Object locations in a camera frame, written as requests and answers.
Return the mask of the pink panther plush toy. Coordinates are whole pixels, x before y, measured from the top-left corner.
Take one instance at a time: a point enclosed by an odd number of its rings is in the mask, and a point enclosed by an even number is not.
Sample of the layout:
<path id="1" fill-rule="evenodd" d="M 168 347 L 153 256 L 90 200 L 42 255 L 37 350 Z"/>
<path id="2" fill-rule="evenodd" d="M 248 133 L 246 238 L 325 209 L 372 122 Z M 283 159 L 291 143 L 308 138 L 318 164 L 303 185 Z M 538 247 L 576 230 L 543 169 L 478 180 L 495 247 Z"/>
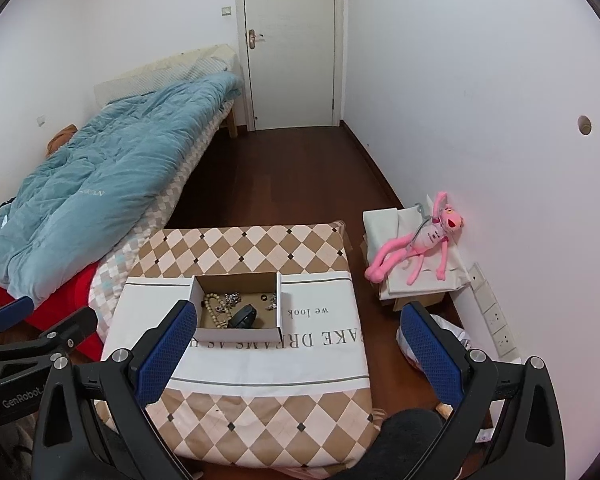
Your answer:
<path id="1" fill-rule="evenodd" d="M 373 284 L 380 284 L 388 278 L 390 272 L 409 258 L 415 258 L 414 270 L 406 280 L 407 286 L 413 285 L 422 272 L 425 256 L 434 250 L 440 250 L 440 263 L 436 269 L 436 278 L 442 282 L 446 278 L 446 266 L 452 236 L 464 228 L 464 218 L 449 204 L 447 192 L 439 192 L 431 208 L 415 232 L 388 240 L 379 248 L 373 262 L 365 270 L 364 276 Z"/>

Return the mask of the white cardboard box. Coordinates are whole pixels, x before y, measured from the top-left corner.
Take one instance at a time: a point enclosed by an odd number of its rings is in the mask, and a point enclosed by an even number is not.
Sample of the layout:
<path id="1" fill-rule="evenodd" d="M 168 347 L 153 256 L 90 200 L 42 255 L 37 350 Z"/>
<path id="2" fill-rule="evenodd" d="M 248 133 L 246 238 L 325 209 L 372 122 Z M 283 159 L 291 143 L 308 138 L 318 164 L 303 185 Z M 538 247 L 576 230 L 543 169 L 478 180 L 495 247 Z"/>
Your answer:
<path id="1" fill-rule="evenodd" d="M 277 297 L 277 308 L 266 310 L 273 296 Z M 283 340 L 282 278 L 278 272 L 196 275 L 189 301 L 197 312 L 196 341 L 278 344 Z M 253 328 L 228 328 L 228 320 L 246 304 L 258 311 Z"/>

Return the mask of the checkered printed table cloth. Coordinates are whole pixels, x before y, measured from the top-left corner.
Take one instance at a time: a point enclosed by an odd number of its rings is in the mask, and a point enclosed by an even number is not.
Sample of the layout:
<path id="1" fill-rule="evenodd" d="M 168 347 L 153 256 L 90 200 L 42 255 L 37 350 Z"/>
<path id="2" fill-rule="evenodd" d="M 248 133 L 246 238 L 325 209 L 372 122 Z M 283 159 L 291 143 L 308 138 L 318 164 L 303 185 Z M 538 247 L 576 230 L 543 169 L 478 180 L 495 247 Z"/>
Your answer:
<path id="1" fill-rule="evenodd" d="M 280 276 L 282 336 L 196 335 L 148 415 L 178 456 L 325 478 L 378 434 L 340 221 L 160 230 L 142 240 L 117 300 L 100 304 L 104 350 L 131 348 L 204 276 Z"/>

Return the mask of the white door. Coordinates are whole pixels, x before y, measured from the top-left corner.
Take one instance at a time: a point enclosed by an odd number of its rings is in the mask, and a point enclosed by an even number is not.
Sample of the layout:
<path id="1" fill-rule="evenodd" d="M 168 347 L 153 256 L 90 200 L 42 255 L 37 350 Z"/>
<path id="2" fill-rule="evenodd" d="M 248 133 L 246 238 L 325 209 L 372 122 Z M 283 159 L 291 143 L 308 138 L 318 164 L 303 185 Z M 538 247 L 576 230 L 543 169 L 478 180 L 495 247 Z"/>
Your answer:
<path id="1" fill-rule="evenodd" d="M 343 0 L 236 0 L 250 131 L 339 124 Z"/>

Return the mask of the white wall socket strip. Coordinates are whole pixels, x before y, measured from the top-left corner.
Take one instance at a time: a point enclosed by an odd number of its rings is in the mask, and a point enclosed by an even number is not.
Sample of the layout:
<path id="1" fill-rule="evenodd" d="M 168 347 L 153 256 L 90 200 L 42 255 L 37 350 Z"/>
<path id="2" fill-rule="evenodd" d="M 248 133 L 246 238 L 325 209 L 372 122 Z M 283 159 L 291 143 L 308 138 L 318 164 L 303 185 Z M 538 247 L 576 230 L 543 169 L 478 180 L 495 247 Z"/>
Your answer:
<path id="1" fill-rule="evenodd" d="M 498 300 L 488 280 L 484 277 L 478 263 L 474 263 L 468 270 L 470 287 L 474 294 L 483 321 L 494 343 L 494 347 L 501 361 L 521 363 L 513 332 L 506 321 Z"/>

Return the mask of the checkered bed sheet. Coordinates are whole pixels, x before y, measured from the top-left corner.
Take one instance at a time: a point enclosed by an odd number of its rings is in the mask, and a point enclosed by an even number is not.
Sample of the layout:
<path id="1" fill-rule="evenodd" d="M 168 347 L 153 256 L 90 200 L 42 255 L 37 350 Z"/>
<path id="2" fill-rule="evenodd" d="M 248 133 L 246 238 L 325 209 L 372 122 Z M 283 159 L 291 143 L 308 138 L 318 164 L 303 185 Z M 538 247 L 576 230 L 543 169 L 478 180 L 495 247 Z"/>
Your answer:
<path id="1" fill-rule="evenodd" d="M 197 136 L 173 179 L 158 194 L 125 237 L 97 263 L 88 290 L 88 306 L 97 314 L 97 333 L 102 342 L 106 341 L 114 311 L 140 248 L 152 237 L 152 234 L 166 226 L 181 197 L 186 181 L 222 123 L 232 116 L 233 106 L 234 100 L 227 101 L 221 106 L 211 122 Z"/>

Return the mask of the black fitness band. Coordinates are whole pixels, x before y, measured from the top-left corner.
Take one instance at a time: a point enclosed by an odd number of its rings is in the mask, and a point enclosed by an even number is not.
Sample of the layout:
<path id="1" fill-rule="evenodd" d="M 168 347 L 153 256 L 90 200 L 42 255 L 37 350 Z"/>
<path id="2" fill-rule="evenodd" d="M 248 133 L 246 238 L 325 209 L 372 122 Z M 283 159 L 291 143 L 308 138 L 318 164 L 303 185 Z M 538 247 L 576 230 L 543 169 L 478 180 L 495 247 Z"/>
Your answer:
<path id="1" fill-rule="evenodd" d="M 257 317 L 257 309 L 252 304 L 246 304 L 228 320 L 227 327 L 233 330 L 250 330 Z"/>

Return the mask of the gold earring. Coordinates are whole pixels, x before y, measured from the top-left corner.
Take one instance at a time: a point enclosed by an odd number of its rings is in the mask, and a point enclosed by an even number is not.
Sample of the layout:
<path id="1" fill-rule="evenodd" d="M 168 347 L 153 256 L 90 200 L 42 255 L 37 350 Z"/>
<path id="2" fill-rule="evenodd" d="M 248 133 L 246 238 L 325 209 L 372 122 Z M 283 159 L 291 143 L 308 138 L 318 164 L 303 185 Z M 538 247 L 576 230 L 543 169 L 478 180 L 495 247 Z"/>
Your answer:
<path id="1" fill-rule="evenodd" d="M 277 308 L 277 297 L 273 296 L 266 307 L 266 310 L 274 310 Z"/>

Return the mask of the brown pillow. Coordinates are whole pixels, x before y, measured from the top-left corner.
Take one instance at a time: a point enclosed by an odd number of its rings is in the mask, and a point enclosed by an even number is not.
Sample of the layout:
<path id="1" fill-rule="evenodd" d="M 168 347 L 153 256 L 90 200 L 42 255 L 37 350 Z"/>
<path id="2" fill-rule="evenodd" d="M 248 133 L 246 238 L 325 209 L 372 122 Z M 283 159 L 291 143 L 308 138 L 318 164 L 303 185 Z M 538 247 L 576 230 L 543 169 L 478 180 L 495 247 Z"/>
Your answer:
<path id="1" fill-rule="evenodd" d="M 76 128 L 75 125 L 70 124 L 56 133 L 47 143 L 46 157 L 50 157 L 50 155 L 53 155 L 63 145 L 67 144 L 77 131 L 78 128 Z"/>

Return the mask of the light blue quilt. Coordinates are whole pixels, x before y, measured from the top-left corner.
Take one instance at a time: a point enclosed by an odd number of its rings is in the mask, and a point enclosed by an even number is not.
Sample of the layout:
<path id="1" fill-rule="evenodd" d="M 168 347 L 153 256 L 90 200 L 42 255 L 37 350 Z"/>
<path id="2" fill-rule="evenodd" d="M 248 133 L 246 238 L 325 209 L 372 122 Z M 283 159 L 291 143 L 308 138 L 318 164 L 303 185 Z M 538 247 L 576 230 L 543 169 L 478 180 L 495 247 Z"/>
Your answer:
<path id="1" fill-rule="evenodd" d="M 219 72 L 105 106 L 0 208 L 0 287 L 42 304 L 100 260 L 240 90 L 238 76 Z"/>

